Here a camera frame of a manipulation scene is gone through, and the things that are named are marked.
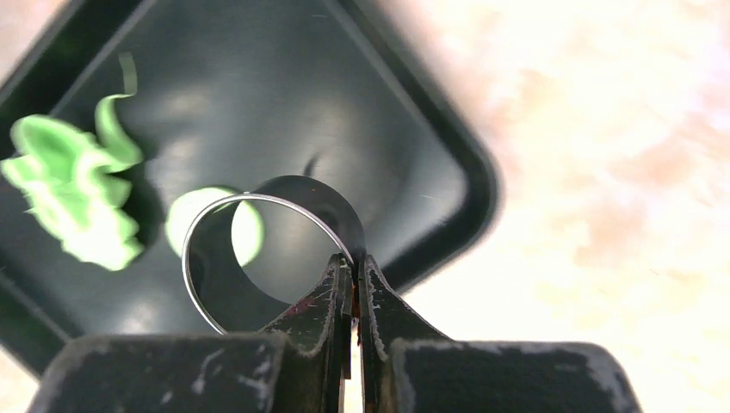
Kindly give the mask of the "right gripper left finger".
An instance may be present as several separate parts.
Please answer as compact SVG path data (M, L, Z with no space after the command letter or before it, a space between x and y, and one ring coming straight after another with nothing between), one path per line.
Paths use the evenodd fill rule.
M33 412L340 412L348 375L351 268L256 332L87 336L44 373Z

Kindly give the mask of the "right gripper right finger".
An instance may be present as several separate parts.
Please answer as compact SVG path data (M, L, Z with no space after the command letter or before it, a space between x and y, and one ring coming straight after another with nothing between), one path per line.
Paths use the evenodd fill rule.
M457 341L416 313L372 256L357 270L366 412L640 412L615 357L588 342Z

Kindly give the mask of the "round metal cookie cutter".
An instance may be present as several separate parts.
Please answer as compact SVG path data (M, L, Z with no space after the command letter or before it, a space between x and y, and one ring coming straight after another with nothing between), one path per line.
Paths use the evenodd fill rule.
M219 334L257 330L303 310L332 254L352 268L367 251L354 207L307 176L278 176L224 196L192 219L180 247L182 277L202 319Z

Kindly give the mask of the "round green dough wrapper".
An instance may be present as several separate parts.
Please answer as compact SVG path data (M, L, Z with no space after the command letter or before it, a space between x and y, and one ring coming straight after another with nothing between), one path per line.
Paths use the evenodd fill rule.
M176 255L182 255L183 241L194 218L214 201L235 195L229 188L205 187L189 191L170 206L164 224L168 244ZM204 224L213 223L213 215L233 212L229 244L240 267L251 262L263 247L264 225L261 214L247 201L219 207L206 217Z

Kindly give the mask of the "black baking tray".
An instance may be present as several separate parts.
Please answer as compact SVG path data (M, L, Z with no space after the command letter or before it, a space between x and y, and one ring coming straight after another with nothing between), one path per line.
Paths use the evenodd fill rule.
M139 89L117 113L145 153L126 211L145 253L119 272L82 263L1 186L1 344L34 374L78 336L207 330L162 233L189 190L324 182L401 291L492 220L489 157L369 1L72 1L3 83L2 156L28 114L90 130L123 57Z

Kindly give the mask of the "green dough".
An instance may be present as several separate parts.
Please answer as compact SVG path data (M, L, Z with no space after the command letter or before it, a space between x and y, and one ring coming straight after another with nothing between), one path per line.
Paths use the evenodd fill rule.
M26 199L28 213L80 262L109 271L126 268L142 251L139 224L123 207L133 189L119 174L143 162L115 104L138 90L130 53L120 55L124 90L103 97L94 111L94 132L64 120L31 114L16 120L9 135L16 154L1 174Z

